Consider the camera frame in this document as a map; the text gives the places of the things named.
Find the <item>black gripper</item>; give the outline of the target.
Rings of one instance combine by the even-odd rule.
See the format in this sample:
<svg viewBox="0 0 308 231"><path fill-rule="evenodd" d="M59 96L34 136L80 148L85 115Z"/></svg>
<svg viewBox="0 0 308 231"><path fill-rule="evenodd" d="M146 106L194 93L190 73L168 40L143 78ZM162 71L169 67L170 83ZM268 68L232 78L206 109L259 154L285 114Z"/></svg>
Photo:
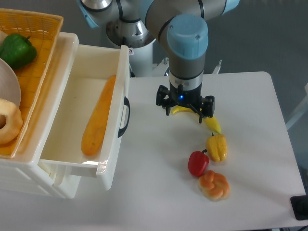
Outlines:
<svg viewBox="0 0 308 231"><path fill-rule="evenodd" d="M166 115L169 116L171 108L178 105L190 108L198 114L198 123L202 123L204 118L212 118L215 110L214 96L201 96L202 77L192 79L180 79L170 77L170 89L160 85L156 93L156 105L161 106Z"/></svg>

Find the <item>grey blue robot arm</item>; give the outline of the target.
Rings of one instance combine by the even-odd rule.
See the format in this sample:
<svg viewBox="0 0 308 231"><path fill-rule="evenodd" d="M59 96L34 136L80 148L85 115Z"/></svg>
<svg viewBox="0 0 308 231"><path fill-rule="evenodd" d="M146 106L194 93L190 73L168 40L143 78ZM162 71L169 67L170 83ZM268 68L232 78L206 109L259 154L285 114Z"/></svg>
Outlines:
<svg viewBox="0 0 308 231"><path fill-rule="evenodd" d="M92 28L106 26L117 46L145 47L157 41L169 59L169 86L160 86L156 104L167 113L179 105L212 117L215 98L201 95L207 21L233 10L237 0L80 0L78 6Z"/></svg>

